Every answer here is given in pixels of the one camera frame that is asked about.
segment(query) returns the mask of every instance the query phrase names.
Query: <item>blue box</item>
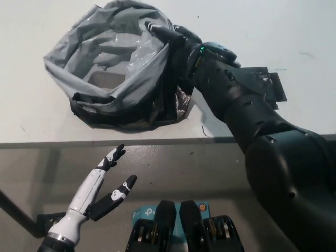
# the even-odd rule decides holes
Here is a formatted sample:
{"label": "blue box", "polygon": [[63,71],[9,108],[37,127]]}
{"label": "blue box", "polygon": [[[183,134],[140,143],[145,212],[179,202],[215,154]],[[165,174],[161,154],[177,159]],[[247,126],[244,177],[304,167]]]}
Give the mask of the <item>blue box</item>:
{"label": "blue box", "polygon": [[[203,202],[195,202],[198,206],[199,212],[201,213],[202,219],[209,218],[209,204],[207,201]],[[138,219],[154,219],[154,214],[157,205],[145,205],[139,207],[132,216],[132,225],[134,226],[135,222]],[[172,237],[172,243],[186,243],[186,238],[182,229],[181,219],[179,215],[181,203],[175,203],[176,207],[176,221],[175,221],[175,228]]]}

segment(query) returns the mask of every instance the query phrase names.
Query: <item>robotic arm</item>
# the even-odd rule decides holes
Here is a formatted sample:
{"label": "robotic arm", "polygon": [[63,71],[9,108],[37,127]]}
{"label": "robotic arm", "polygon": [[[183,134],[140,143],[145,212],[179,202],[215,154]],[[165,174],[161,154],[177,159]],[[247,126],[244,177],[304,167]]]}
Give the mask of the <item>robotic arm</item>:
{"label": "robotic arm", "polygon": [[336,158],[327,141],[280,117],[233,52],[184,27],[146,26],[171,44],[169,67],[228,125],[257,199],[281,230],[301,251],[336,251]]}
{"label": "robotic arm", "polygon": [[75,251],[75,246],[80,238],[81,225],[88,219],[99,220],[123,202],[136,182],[135,175],[130,176],[116,190],[95,203],[105,173],[111,167],[116,166],[116,161],[125,154],[123,148],[124,145],[122,144],[113,149],[89,173],[78,188],[65,216],[50,228],[38,252]]}

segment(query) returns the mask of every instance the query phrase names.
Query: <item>white table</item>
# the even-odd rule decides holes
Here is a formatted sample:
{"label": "white table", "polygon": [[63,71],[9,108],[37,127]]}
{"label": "white table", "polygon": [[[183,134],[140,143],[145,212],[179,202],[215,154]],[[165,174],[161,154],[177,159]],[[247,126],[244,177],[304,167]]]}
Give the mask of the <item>white table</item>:
{"label": "white table", "polygon": [[[279,73],[287,102],[277,111],[289,122],[336,139],[336,3],[323,1],[148,0],[176,24],[215,41],[245,67]],[[92,129],[70,111],[42,57],[93,4],[102,0],[2,1],[0,148],[230,142],[203,97],[193,95],[187,120],[142,133]]]}

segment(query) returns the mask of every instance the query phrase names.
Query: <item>plastic bag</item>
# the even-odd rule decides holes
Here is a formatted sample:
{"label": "plastic bag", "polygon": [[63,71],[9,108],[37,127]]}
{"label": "plastic bag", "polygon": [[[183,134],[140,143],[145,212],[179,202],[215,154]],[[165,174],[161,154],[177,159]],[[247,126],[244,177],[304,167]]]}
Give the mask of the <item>plastic bag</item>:
{"label": "plastic bag", "polygon": [[95,6],[44,57],[71,110],[88,125],[147,129],[186,113],[192,88],[169,74],[169,45],[147,31],[147,20],[172,29],[147,4]]}

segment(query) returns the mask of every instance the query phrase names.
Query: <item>floor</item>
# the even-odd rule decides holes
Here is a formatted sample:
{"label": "floor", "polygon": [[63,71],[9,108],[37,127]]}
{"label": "floor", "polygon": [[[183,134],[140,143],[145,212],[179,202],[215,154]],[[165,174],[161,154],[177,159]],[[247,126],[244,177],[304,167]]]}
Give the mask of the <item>floor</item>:
{"label": "floor", "polygon": [[[0,150],[0,188],[32,217],[63,212],[82,180],[111,149]],[[122,252],[136,208],[161,199],[198,199],[209,201],[212,216],[226,214],[233,219],[246,252],[297,252],[256,201],[237,145],[128,146],[126,150],[107,174],[99,196],[131,174],[138,181],[120,207],[97,223],[83,225],[76,251]],[[36,251],[40,242],[0,210],[2,252]]]}

